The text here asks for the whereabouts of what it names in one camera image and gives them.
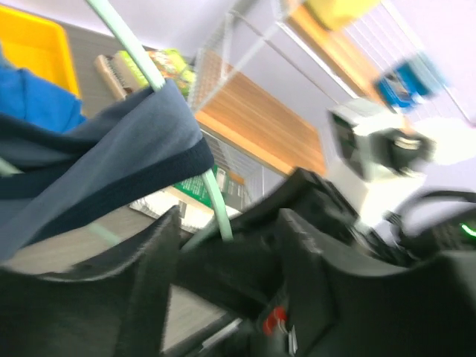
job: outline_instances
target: yellow object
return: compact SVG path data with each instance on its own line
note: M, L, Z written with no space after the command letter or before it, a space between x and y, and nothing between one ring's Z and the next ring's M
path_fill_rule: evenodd
M8 62L80 97L68 38L57 23L0 5L0 41Z
M307 0L306 7L329 30L340 30L362 17L380 0Z

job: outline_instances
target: white wire rack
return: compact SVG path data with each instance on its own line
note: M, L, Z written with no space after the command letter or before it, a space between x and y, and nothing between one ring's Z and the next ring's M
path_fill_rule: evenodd
M199 51L196 61L197 81L190 93L189 104L193 111L199 111L236 72L249 67L251 61L259 62L260 60L256 57L262 56L262 61L269 60L271 57L264 56L263 49L271 49L275 55L275 63L271 65L276 67L277 72L286 72L290 75L291 71L284 71L283 66L293 68L293 75L302 77L301 84L306 83L307 89L290 88L289 91L300 91L301 94L305 94L311 87L315 91L315 97L319 99L314 101L322 102L321 107L316 109L320 120L312 122L313 118L309 116L309 111L306 113L303 108L293 107L292 100L285 103L288 99L285 89L277 91L272 87L265 88L266 83L257 82L257 84L270 93L274 91L272 95L299 115L302 113L301 116L318 129L328 164L335 157L335 145L326 110L335 103L357 97L357 95L287 25L286 19L289 14L303 3L304 0L238 1ZM385 71L408 55L424 49L418 36L390 0L383 0L381 5L344 31L380 71ZM281 42L291 40L294 43L293 49L288 46L286 50L286 46L277 41L277 37ZM207 53L211 51L221 60L208 60ZM451 89L447 89L446 93L419 106L410 114L410 119L415 121L431 116L469 120ZM245 179L251 202L269 192L281 180L278 174L231 145L222 141L217 141L217 145L223 152L223 159L227 165Z

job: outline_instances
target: gray floor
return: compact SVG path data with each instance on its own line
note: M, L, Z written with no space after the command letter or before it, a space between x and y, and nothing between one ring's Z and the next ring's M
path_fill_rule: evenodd
M114 103L114 98L94 69L99 54L113 54L121 49L118 42L107 36L65 25L80 81L86 114L92 116ZM101 225L126 239L145 228L152 219L129 208L120 208L99 219ZM7 264L17 270L41 273L63 271L71 264L104 251L112 245L88 228L47 239L22 249ZM199 331L222 316L223 312L182 289L173 288L165 348Z

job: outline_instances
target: plastic clothes hanger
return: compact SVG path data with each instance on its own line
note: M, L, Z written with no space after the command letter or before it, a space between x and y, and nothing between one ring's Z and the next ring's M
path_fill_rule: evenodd
M126 49L135 64L146 77L152 89L154 91L160 90L165 84L161 72L113 6L107 0L86 0L86 2ZM222 193L216 183L212 170L208 170L204 173L202 179L210 196L222 239L232 240L233 234L231 232L230 219L226 213L225 201L223 200Z

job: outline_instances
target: red object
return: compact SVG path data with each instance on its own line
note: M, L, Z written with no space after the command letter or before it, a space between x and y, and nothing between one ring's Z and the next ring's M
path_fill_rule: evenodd
M265 335L270 336L278 324L282 324L287 320L286 310L282 306L275 307L263 323L263 332Z

